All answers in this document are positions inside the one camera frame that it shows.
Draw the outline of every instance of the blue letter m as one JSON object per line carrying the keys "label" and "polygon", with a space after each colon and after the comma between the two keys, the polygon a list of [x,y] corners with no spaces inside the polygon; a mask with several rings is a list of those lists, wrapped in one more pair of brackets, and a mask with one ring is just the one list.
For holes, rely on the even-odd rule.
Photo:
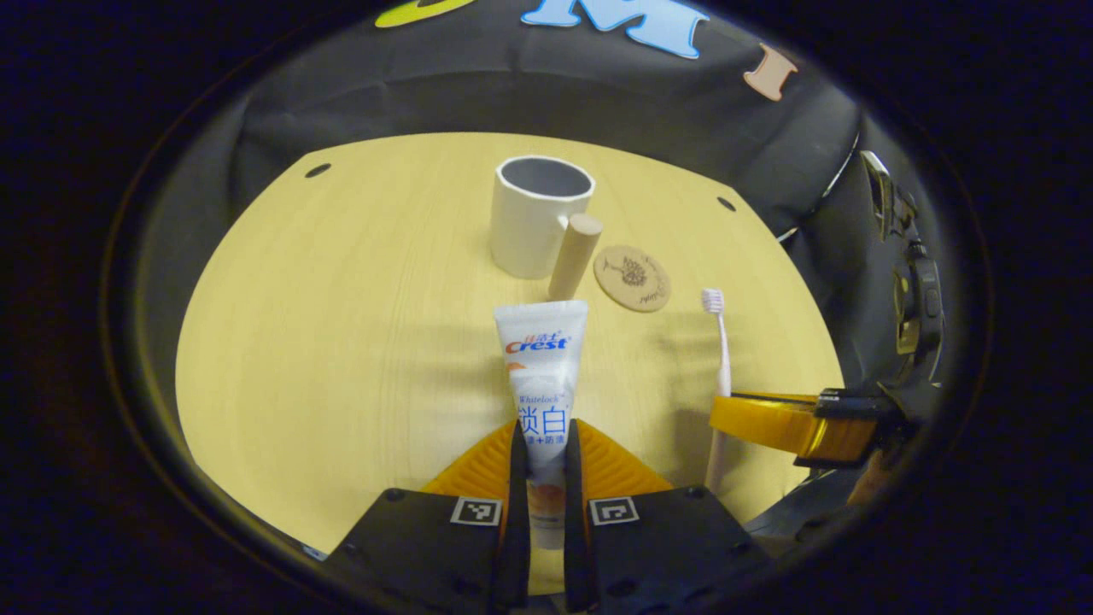
{"label": "blue letter m", "polygon": [[626,28],[631,38],[690,59],[698,57],[698,49],[692,45],[694,28],[698,22],[709,19],[671,0],[543,0],[539,9],[525,13],[520,21],[530,25],[571,27],[580,23],[580,17],[573,14],[577,2],[600,32],[644,16],[640,24]]}

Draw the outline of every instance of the toothbrush bristles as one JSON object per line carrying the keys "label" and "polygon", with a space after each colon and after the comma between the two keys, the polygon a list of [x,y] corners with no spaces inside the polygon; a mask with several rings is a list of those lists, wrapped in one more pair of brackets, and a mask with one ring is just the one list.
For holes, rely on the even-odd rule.
{"label": "toothbrush bristles", "polygon": [[702,309],[707,315],[725,314],[725,294],[717,287],[702,288]]}

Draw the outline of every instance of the wooden cylinder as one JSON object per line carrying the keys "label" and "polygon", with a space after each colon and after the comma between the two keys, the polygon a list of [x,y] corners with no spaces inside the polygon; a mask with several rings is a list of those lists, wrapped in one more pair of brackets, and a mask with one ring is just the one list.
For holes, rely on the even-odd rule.
{"label": "wooden cylinder", "polygon": [[574,213],[569,216],[569,225],[565,228],[562,247],[554,262],[554,273],[550,277],[548,296],[551,300],[573,298],[602,232],[603,222],[587,213]]}

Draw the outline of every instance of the cork coaster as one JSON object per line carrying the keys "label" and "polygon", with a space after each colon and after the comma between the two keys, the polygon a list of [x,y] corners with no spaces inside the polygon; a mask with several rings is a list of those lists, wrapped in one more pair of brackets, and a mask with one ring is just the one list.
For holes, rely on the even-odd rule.
{"label": "cork coaster", "polygon": [[603,292],[636,312],[656,312],[668,303],[671,280],[660,262],[628,245],[600,250],[593,264],[596,281]]}

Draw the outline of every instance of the wooden table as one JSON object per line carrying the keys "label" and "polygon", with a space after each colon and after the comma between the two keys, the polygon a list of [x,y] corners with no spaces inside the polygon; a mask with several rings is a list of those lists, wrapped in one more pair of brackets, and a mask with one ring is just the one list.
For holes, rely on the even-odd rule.
{"label": "wooden table", "polygon": [[[506,274],[486,237],[493,169],[528,153],[587,169],[597,180],[588,212],[606,224],[600,247],[637,246],[672,281],[665,309],[642,315],[586,273],[576,416],[674,484],[702,482],[719,360],[704,286],[725,291],[734,389],[842,387],[804,282],[731,188],[559,139],[376,139],[305,155],[210,259],[177,363],[198,465],[258,517],[330,552],[383,489],[422,487],[513,418],[492,310],[544,300],[549,280]],[[729,459],[719,497],[741,522],[807,475],[791,454],[748,443]],[[531,592],[561,591],[561,552],[532,559]]]}

